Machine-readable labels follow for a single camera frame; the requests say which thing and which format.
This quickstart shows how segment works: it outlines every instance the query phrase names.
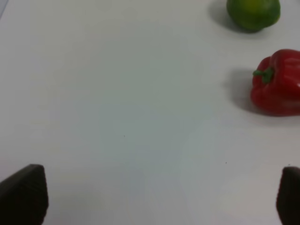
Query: green stem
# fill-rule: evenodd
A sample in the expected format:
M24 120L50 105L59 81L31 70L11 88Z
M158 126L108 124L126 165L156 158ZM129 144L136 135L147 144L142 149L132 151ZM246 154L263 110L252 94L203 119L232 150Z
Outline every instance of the green stem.
M253 72L253 76L262 76L263 83L270 83L274 76L274 70L271 67L267 68L265 71L256 70Z

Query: pepper stem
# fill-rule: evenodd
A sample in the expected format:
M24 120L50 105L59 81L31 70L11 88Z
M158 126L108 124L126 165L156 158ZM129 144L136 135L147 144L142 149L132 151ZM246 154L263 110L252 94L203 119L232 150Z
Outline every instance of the pepper stem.
M263 83L270 83L274 76L274 70L271 67L268 67L264 71L256 70L253 72L253 76L262 76Z

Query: white table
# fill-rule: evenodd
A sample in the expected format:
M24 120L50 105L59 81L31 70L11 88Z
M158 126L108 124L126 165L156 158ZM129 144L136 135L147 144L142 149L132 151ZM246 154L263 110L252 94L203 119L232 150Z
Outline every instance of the white table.
M10 0L0 178L45 166L45 225L279 225L300 117L256 113L252 71L300 49L300 2L256 34L224 0Z

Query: white surface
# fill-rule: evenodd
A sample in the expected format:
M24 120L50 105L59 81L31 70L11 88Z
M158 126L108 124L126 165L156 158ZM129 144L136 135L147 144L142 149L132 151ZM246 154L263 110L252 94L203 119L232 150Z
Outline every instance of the white surface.
M300 117L252 112L248 91L260 60L300 49L300 2L256 34L224 21L224 3L10 0L0 178L45 165L45 225L280 224Z

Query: red bell pepper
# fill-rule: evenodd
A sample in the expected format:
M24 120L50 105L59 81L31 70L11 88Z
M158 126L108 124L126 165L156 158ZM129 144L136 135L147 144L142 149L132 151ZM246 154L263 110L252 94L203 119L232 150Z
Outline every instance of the red bell pepper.
M300 115L300 52L283 49L253 73L252 102L268 114Z

